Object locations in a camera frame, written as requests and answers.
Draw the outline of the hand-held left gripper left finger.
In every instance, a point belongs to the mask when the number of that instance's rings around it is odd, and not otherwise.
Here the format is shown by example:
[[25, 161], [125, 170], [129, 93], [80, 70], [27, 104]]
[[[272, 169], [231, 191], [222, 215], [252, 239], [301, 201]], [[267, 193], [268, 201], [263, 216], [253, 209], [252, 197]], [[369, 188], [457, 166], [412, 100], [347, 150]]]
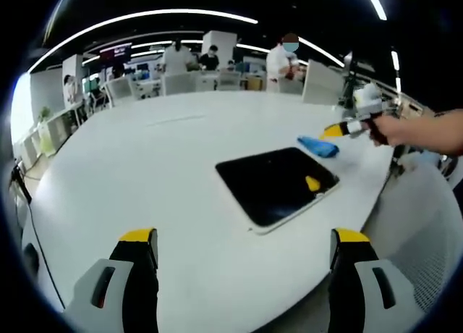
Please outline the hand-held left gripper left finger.
[[123, 235], [75, 283], [64, 317], [76, 332], [157, 332], [158, 233]]

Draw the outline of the person's right hand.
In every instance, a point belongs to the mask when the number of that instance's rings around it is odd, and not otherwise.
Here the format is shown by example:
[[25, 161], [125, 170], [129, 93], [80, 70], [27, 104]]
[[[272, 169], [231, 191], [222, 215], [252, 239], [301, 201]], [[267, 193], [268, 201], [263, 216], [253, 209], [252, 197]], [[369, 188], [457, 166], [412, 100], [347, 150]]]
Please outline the person's right hand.
[[405, 123], [390, 115], [380, 115], [366, 124], [370, 130], [370, 139], [376, 146], [399, 146], [407, 144]]

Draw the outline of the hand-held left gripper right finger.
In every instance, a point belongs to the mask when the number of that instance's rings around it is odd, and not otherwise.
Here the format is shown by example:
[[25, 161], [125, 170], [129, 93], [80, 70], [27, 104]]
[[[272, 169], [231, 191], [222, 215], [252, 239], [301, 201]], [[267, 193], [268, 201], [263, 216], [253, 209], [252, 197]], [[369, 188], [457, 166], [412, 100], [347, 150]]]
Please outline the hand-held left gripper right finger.
[[329, 332], [411, 332], [425, 315], [412, 283], [368, 237], [331, 230]]

